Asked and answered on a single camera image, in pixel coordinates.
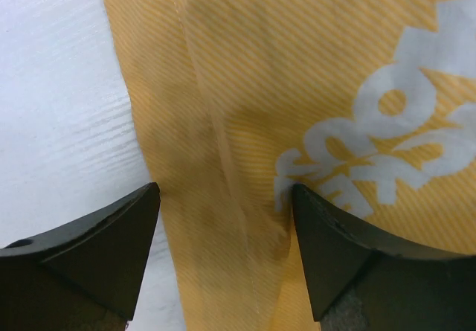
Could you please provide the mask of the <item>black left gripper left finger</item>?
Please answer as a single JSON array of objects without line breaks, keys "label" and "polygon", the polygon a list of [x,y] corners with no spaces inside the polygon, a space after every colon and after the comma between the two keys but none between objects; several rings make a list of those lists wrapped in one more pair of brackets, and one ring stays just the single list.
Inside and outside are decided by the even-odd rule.
[{"label": "black left gripper left finger", "polygon": [[124,330],[158,221],[153,182],[1,249],[2,330]]}]

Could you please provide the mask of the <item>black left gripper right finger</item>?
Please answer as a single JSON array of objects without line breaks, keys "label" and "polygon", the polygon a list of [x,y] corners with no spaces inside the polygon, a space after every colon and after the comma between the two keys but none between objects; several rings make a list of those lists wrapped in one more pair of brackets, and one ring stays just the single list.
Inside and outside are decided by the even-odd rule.
[{"label": "black left gripper right finger", "polygon": [[312,315],[323,330],[473,331],[475,257],[398,237],[292,187]]}]

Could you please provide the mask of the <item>yellow pillowcase with blue lining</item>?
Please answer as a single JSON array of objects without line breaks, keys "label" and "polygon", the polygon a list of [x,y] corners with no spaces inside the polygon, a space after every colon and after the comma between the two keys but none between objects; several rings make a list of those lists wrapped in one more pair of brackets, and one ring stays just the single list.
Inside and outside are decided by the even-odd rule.
[{"label": "yellow pillowcase with blue lining", "polygon": [[475,0],[104,0],[188,330],[317,330],[298,181],[475,252]]}]

